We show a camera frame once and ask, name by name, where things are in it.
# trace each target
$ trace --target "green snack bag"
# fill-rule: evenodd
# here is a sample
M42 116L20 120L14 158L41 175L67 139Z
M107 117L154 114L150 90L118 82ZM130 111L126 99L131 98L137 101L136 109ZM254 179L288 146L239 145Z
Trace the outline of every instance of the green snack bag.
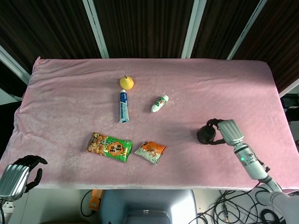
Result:
M131 149L130 140L121 140L94 132L86 151L127 162Z

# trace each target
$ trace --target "pink fleece blanket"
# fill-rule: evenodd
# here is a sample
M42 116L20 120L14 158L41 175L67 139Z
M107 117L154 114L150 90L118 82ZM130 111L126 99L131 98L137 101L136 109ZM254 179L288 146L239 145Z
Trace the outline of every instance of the pink fleece blanket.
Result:
M128 91L131 121L120 124L124 75L135 85ZM164 94L168 103L150 113ZM197 141L211 118L234 119L269 174L283 188L299 189L299 155L271 71L260 61L37 59L0 172L35 154L49 163L39 166L41 188L252 188L257 182L232 147ZM85 152L92 132L132 140L128 162ZM167 146L157 166L134 154L144 141Z

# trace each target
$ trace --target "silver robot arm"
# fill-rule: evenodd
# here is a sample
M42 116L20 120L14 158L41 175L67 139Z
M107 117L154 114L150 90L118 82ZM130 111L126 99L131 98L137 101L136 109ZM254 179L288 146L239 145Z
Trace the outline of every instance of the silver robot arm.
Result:
M290 197L284 193L278 183L265 171L257 156L249 145L242 143L244 135L234 120L224 120L218 123L218 129L225 142L234 147L234 153L253 180L263 183L265 190L256 192L256 200L264 205L275 208L286 220L287 224L298 223L299 196Z

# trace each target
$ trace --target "floor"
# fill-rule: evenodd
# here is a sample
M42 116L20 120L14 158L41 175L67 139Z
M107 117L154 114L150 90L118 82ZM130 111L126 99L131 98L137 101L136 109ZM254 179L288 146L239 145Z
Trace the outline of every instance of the floor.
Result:
M8 224L40 224L87 221L90 224L98 224L98 214L85 218L80 214L80 202L88 190L77 189L33 189L28 194L14 202L14 212ZM204 212L208 206L219 197L220 193L212 189L195 189L196 207L198 212ZM83 212L90 213L88 202L90 194L83 202ZM234 202L248 209L252 202L247 196L234 199ZM259 212L265 207L258 207ZM236 210L228 206L228 210L236 214Z

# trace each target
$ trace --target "snack bag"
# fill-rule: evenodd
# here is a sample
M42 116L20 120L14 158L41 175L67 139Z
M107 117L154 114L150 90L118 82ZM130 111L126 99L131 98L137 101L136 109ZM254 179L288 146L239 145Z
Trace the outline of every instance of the snack bag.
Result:
M166 146L161 146L149 141L144 142L135 153L156 165L163 154L164 149L166 149Z
M94 132L86 151L127 162L131 149L130 140L121 140Z

